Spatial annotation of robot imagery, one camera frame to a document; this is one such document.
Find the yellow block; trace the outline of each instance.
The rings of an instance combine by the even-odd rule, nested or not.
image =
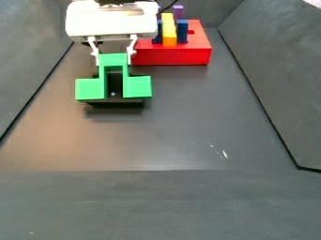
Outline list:
[[[162,13],[164,20],[164,46],[177,46],[177,33],[173,13]]]

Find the red platform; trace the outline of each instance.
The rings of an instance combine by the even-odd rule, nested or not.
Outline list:
[[[136,65],[207,65],[212,60],[212,44],[200,20],[189,20],[189,43],[176,47],[152,44],[150,39],[140,39],[136,45]]]

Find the green object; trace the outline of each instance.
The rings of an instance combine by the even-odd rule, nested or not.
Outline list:
[[[126,53],[100,54],[100,78],[77,79],[75,99],[109,98],[109,72],[124,71],[124,98],[152,98],[152,76],[130,76]]]

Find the purple block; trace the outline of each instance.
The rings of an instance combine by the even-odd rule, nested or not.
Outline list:
[[[160,14],[161,6],[158,6],[157,20],[162,20],[162,14]]]
[[[184,19],[185,7],[182,5],[174,5],[173,6],[173,13],[174,13],[174,19],[176,20]]]

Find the black wall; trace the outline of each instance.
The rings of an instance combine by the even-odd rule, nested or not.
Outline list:
[[[71,45],[57,0],[0,0],[0,137]]]
[[[207,27],[219,27],[244,0],[180,0],[188,19],[201,19]],[[172,0],[161,0],[164,7]]]
[[[245,0],[220,31],[297,164],[321,169],[321,9]]]

